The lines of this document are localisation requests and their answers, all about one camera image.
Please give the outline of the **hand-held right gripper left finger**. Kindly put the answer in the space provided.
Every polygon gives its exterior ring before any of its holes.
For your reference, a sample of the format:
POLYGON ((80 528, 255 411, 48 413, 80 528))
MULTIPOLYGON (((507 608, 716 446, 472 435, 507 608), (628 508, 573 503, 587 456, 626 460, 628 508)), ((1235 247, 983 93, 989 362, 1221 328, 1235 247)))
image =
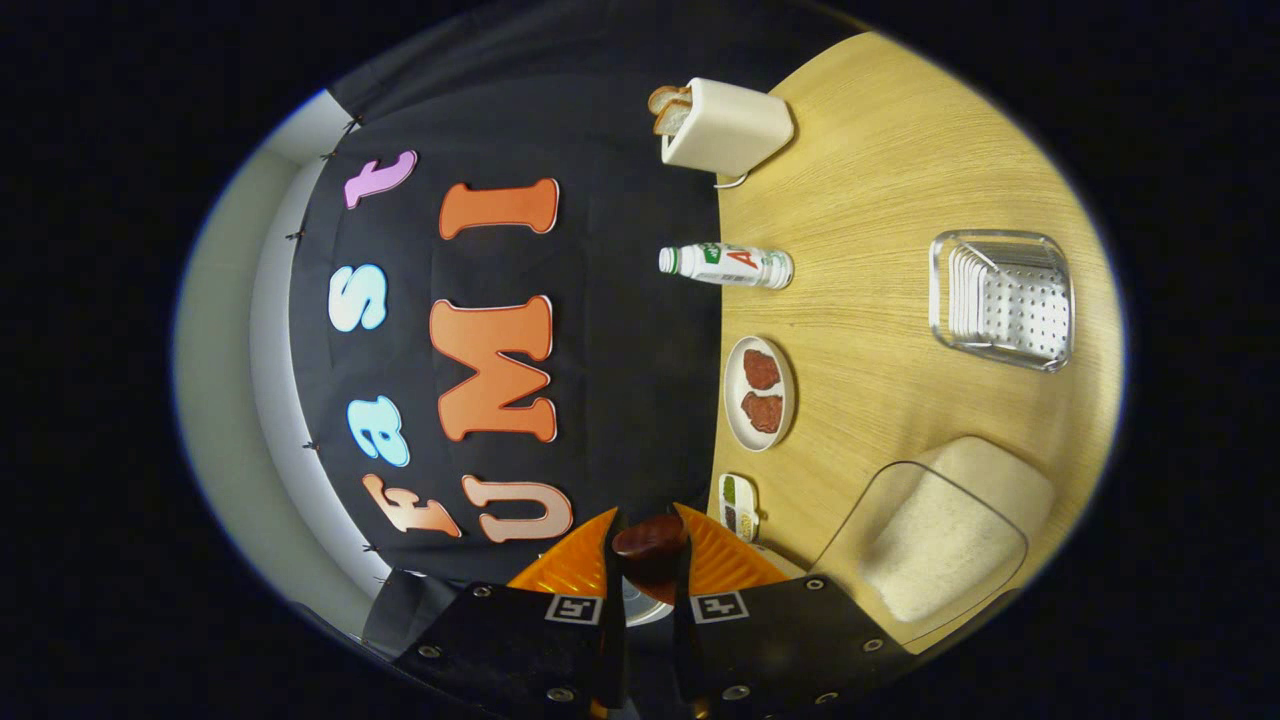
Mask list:
POLYGON ((483 720, 608 720, 626 694, 626 516, 609 509, 506 584, 475 582, 396 670, 483 720))

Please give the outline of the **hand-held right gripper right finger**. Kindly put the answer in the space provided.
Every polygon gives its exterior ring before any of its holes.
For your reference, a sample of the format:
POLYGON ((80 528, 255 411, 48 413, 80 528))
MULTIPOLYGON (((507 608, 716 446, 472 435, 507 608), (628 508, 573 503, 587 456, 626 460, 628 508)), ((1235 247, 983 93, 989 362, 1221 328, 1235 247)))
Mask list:
POLYGON ((704 512, 675 583, 675 673, 698 720, 835 720, 916 659, 831 577, 788 577, 704 512))

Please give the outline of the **brown wooden spoon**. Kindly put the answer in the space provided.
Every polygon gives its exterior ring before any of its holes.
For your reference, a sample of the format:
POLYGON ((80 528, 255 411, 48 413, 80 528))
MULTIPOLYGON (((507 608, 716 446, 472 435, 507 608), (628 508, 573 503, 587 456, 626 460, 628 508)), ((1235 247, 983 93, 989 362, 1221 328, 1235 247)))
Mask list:
POLYGON ((611 542, 623 578, 637 591, 675 605, 678 562, 689 530, 678 514, 662 514, 620 532, 611 542))

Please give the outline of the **clear rice container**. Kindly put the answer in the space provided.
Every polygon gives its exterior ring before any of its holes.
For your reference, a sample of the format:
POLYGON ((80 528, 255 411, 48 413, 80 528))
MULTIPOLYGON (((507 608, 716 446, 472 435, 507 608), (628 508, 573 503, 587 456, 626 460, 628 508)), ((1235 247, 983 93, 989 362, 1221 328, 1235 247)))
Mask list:
POLYGON ((1029 462, 959 437, 881 468, 812 571, 906 644, 987 605, 1021 569, 1053 501, 1029 462))

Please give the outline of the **white seasoning dish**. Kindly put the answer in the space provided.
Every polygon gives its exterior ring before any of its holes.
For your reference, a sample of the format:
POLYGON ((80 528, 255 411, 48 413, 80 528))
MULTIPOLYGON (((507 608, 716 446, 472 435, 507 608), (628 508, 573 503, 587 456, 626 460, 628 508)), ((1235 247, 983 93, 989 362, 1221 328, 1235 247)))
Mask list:
POLYGON ((716 492, 722 524, 741 541, 755 543, 760 529, 756 492, 745 477, 724 473, 718 479, 716 492))

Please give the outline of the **white round plate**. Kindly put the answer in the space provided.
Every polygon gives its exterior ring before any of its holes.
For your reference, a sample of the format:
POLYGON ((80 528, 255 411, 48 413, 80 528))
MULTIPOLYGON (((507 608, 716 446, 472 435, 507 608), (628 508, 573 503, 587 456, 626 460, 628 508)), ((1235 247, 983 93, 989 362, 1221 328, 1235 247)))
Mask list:
POLYGON ((797 410, 797 384, 790 361, 774 341, 758 336, 744 336, 736 341, 722 363, 721 395, 730 434, 746 451, 764 452, 787 437, 797 410), (765 391, 753 389, 748 384, 742 370, 742 354, 748 348, 756 348, 774 356, 781 370, 778 384, 765 391), (783 420, 776 434, 759 433, 750 427, 748 418, 740 409, 742 397, 750 392, 785 397, 783 420))

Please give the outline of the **black backdrop cloth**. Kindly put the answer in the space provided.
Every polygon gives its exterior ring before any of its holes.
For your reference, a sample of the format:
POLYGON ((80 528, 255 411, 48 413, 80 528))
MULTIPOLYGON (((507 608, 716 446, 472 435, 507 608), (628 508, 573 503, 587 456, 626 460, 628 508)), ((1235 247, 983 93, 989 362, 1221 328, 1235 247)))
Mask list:
POLYGON ((356 584, 321 618, 394 656, 600 512, 707 498, 721 291, 658 258, 716 242, 718 199, 644 105, 772 90, 851 33, 805 0, 493 0, 329 86, 355 128, 287 300, 308 524, 356 584))

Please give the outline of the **white drink bottle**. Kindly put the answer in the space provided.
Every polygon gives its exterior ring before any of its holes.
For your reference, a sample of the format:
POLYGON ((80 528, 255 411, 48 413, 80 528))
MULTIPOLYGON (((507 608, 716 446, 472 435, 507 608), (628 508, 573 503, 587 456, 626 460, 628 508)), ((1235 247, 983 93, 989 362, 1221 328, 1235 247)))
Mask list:
POLYGON ((663 247, 657 263, 659 272, 667 275, 765 290, 786 288, 795 272, 787 252, 722 242, 663 247))

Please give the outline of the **white toaster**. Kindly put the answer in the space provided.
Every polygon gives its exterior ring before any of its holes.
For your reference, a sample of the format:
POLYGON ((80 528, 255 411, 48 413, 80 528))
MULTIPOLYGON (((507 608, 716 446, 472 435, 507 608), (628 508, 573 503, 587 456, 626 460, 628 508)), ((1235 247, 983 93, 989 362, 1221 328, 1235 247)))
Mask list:
POLYGON ((660 160, 668 167, 739 178, 794 138, 794 117, 781 97, 700 77, 687 86, 690 111, 660 141, 660 160))

